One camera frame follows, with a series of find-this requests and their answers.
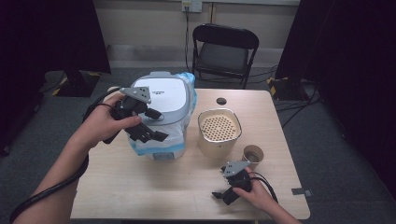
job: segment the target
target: electrical outlet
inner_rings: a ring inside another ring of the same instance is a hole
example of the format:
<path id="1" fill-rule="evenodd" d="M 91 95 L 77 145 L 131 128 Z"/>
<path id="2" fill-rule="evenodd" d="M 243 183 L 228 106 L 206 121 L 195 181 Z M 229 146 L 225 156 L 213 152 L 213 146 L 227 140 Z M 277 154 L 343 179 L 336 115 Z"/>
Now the electrical outlet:
<path id="1" fill-rule="evenodd" d="M 186 8 L 189 9 L 189 12 L 202 12 L 202 2 L 201 1 L 182 1 L 181 2 L 181 11 L 186 11 Z"/>

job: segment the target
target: wooden table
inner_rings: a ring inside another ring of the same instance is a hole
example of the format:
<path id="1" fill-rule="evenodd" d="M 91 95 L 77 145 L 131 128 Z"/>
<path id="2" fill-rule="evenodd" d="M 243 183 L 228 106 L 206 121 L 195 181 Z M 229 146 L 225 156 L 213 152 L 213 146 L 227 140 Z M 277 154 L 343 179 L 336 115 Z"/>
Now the wooden table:
<path id="1" fill-rule="evenodd" d="M 186 151 L 174 161 L 137 156 L 124 131 L 111 145 L 90 152 L 90 166 L 80 179 L 71 218 L 262 220 L 269 217 L 244 199 L 230 205 L 211 192 L 230 186 L 220 167 L 239 161 L 243 148 L 257 145 L 264 160 L 256 172 L 264 175 L 279 203 L 298 219 L 310 216 L 276 110 L 267 91 L 197 89 L 198 102 L 187 130 Z M 226 105 L 218 105 L 223 97 Z M 242 135 L 223 160 L 205 157 L 198 148 L 198 116 L 207 109 L 229 108 L 238 117 Z"/>

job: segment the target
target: chair backrest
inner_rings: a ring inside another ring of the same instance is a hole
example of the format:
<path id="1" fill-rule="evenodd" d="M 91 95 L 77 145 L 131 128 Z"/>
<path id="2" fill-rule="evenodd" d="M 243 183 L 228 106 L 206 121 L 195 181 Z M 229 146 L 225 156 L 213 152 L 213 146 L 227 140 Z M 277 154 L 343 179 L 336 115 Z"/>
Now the chair backrest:
<path id="1" fill-rule="evenodd" d="M 192 32 L 194 45 L 196 41 L 240 49 L 257 49 L 259 38 L 247 29 L 205 23 Z"/>

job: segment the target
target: black cable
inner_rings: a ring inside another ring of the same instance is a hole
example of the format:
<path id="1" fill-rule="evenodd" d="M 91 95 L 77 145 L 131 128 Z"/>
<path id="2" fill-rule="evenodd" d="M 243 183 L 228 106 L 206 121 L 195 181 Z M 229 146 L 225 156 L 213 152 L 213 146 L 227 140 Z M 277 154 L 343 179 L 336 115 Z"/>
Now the black cable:
<path id="1" fill-rule="evenodd" d="M 316 101 L 311 102 L 308 105 L 314 105 L 314 104 L 318 103 L 320 100 L 321 100 L 321 98 L 319 97 Z M 283 112 L 283 111 L 286 111 L 286 110 L 298 109 L 298 108 L 301 108 L 302 106 L 306 106 L 307 105 L 306 103 L 304 103 L 302 105 L 302 103 L 303 102 L 300 102 L 300 103 L 297 103 L 297 104 L 290 104 L 290 106 L 294 105 L 294 107 L 281 108 L 281 109 L 278 109 L 276 112 Z"/>
<path id="2" fill-rule="evenodd" d="M 213 23 L 213 7 L 215 6 L 215 3 L 211 3 L 212 4 L 212 8 L 210 10 L 210 23 Z"/>
<path id="3" fill-rule="evenodd" d="M 274 192 L 274 189 L 271 187 L 271 185 L 268 183 L 268 181 L 265 178 L 251 177 L 251 178 L 249 178 L 247 180 L 260 180 L 262 183 L 264 183 L 265 186 L 267 186 L 267 188 L 270 191 L 270 194 L 273 197 L 274 201 L 276 201 L 278 203 L 278 200 L 277 200 L 276 194 Z"/>
<path id="4" fill-rule="evenodd" d="M 274 104 L 274 105 L 275 105 L 275 106 L 287 105 L 287 106 L 285 106 L 285 107 L 283 107 L 283 108 L 281 108 L 281 109 L 277 109 L 277 110 L 276 110 L 276 112 L 279 112 L 279 111 L 283 111 L 283 110 L 288 110 L 288 109 L 290 109 L 292 106 L 297 106 L 297 108 L 300 108 L 301 106 L 303 106 L 303 105 L 305 105 L 305 104 L 306 104 L 305 101 L 299 101 L 299 102 L 297 102 L 297 103 L 283 102 L 283 103 Z"/>
<path id="5" fill-rule="evenodd" d="M 268 75 L 268 74 L 271 74 L 271 73 L 273 73 L 273 71 L 265 72 L 265 73 L 259 73 L 259 74 L 251 75 L 251 76 L 249 76 L 249 77 L 260 77 L 260 76 Z M 235 82 L 232 82 L 232 81 L 229 81 L 229 82 L 216 81 L 216 80 L 229 80 L 229 79 L 232 79 L 232 78 L 233 78 L 233 77 L 213 77 L 213 78 L 201 78 L 201 77 L 196 77 L 197 80 L 207 81 L 207 82 L 231 83 L 231 84 L 239 83 L 239 82 L 236 82 L 236 81 L 235 81 Z M 248 82 L 247 84 L 261 83 L 261 82 L 264 82 L 264 81 L 266 81 L 266 79 L 265 79 L 265 80 L 261 80 L 261 81 Z"/>
<path id="6" fill-rule="evenodd" d="M 109 94 L 111 94 L 115 91 L 119 91 L 120 89 L 121 89 L 121 87 L 112 89 L 111 91 L 108 91 L 108 92 L 102 94 L 98 99 L 96 99 L 96 101 L 94 101 L 93 104 L 88 107 L 88 109 L 84 115 L 83 121 L 91 114 L 91 112 L 98 105 L 106 105 L 106 106 L 109 106 L 110 108 L 112 108 L 113 106 L 103 104 L 100 102 L 103 99 L 105 99 L 105 97 L 107 97 Z M 85 171 L 88 168 L 88 164 L 89 164 L 89 156 L 87 155 L 84 162 L 81 164 L 80 168 L 78 169 L 78 171 L 75 174 L 68 177 L 66 180 L 62 181 L 61 183 L 37 193 L 33 197 L 31 197 L 31 198 L 27 199 L 26 201 L 24 201 L 23 203 L 21 203 L 17 208 L 15 208 L 14 211 L 11 213 L 11 216 L 9 217 L 9 223 L 13 223 L 15 221 L 15 219 L 28 207 L 49 197 L 51 194 L 63 189 L 64 187 L 70 185 L 71 183 L 75 182 L 77 179 L 79 179 L 85 173 Z"/>
<path id="7" fill-rule="evenodd" d="M 291 115 L 290 118 L 288 118 L 288 120 L 285 121 L 285 123 L 282 124 L 282 129 L 285 128 L 285 126 L 286 126 L 286 125 L 287 125 L 298 113 L 300 113 L 300 111 L 302 111 L 304 108 L 306 108 L 308 105 L 311 104 L 311 102 L 312 102 L 312 100 L 313 100 L 313 98 L 314 98 L 314 96 L 315 96 L 315 93 L 317 92 L 317 89 L 318 89 L 318 85 L 315 86 L 314 93 L 312 93 L 312 96 L 309 98 L 309 101 L 308 101 L 305 105 L 302 105 L 293 115 Z"/>
<path id="8" fill-rule="evenodd" d="M 74 175 L 70 176 L 66 180 L 62 181 L 61 183 L 59 183 L 53 187 L 50 187 L 48 189 L 45 189 L 45 190 L 37 193 L 36 195 L 32 196 L 31 198 L 29 198 L 26 201 L 24 201 L 23 203 L 21 203 L 11 213 L 11 216 L 9 217 L 9 223 L 13 223 L 15 221 L 15 219 L 28 207 L 32 206 L 35 203 L 38 203 L 39 201 L 49 197 L 51 194 L 65 188 L 66 186 L 75 182 L 77 179 L 79 179 L 85 173 L 85 171 L 88 168 L 89 163 L 90 163 L 90 159 L 89 159 L 89 156 L 87 155 L 87 157 L 85 157 L 84 162 L 81 164 L 80 168 Z"/>
<path id="9" fill-rule="evenodd" d="M 251 172 L 249 174 L 259 175 L 260 177 L 254 176 L 254 177 L 250 177 L 250 178 L 247 178 L 247 179 L 236 180 L 236 181 L 233 182 L 233 185 L 239 184 L 239 183 L 244 183 L 246 181 L 251 181 L 251 180 L 260 180 L 268 188 L 268 190 L 270 191 L 270 194 L 271 194 L 272 198 L 274 199 L 274 201 L 276 201 L 278 203 L 278 200 L 277 200 L 276 194 L 274 192 L 274 189 L 270 185 L 270 183 L 267 181 L 267 179 L 265 179 L 265 177 L 263 175 L 261 175 L 259 173 L 256 173 L 256 172 Z"/>
<path id="10" fill-rule="evenodd" d="M 185 56 L 185 62 L 186 62 L 186 67 L 187 71 L 190 72 L 189 68 L 189 63 L 188 63 L 188 55 L 189 55 L 189 11 L 190 9 L 188 7 L 184 7 L 186 11 L 186 42 L 184 46 L 184 56 Z"/>
<path id="11" fill-rule="evenodd" d="M 121 87 L 117 87 L 112 89 L 111 91 L 108 91 L 104 94 L 102 94 L 99 98 L 97 98 L 93 104 L 91 104 L 90 106 L 88 106 L 87 111 L 85 112 L 84 117 L 82 118 L 82 121 L 84 121 L 90 114 L 91 112 L 99 105 L 99 103 L 105 99 L 105 97 L 107 97 L 109 94 L 115 92 L 115 91 L 119 91 L 121 89 Z"/>
<path id="12" fill-rule="evenodd" d="M 62 82 L 62 80 L 64 80 L 64 70 L 62 71 L 61 77 L 59 78 L 59 80 L 54 85 L 52 85 L 51 87 L 48 87 L 47 89 L 41 91 L 40 93 L 45 93 L 45 92 L 50 91 L 53 88 L 59 86 L 59 84 Z"/>
<path id="13" fill-rule="evenodd" d="M 271 73 L 276 72 L 276 69 L 277 69 L 277 65 L 272 66 L 272 67 L 271 67 Z"/>

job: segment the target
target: perforated basket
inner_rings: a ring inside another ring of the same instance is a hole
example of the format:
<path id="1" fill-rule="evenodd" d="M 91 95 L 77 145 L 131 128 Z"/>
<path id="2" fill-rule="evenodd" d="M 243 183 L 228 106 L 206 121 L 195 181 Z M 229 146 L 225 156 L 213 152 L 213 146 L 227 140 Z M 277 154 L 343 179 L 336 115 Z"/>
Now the perforated basket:
<path id="1" fill-rule="evenodd" d="M 206 110 L 198 117 L 198 146 L 207 157 L 219 159 L 230 154 L 242 133 L 235 113 L 226 108 Z"/>

